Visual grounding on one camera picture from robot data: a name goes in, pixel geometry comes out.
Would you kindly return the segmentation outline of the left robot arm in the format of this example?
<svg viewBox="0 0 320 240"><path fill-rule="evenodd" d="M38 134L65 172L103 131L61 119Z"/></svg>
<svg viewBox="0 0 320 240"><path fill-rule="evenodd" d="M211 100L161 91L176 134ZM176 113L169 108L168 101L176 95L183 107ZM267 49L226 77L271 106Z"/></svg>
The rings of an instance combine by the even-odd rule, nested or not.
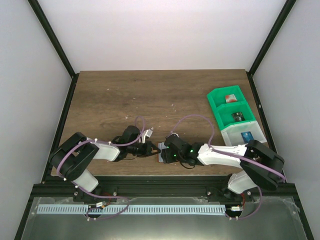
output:
<svg viewBox="0 0 320 240"><path fill-rule="evenodd" d="M146 158L161 153L149 138L153 128L139 130L134 125L128 126L122 135L112 141L103 142L86 137L81 132L73 134L49 156L49 163L56 168L56 174L64 181L75 184L89 193L93 193L99 181L87 169L94 159L119 162L127 155Z"/></svg>

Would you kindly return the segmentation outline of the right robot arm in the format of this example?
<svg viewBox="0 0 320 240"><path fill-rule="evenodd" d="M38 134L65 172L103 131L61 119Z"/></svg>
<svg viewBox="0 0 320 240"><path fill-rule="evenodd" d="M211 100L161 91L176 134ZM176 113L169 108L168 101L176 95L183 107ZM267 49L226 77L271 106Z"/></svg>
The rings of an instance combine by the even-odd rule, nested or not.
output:
<svg viewBox="0 0 320 240"><path fill-rule="evenodd" d="M177 134L171 134L163 146L160 156L165 164L179 162L190 167L222 165L240 169L227 177L220 190L229 200L253 188L275 191L286 180L282 173L284 159L257 140L237 146L213 146L204 142L189 144Z"/></svg>

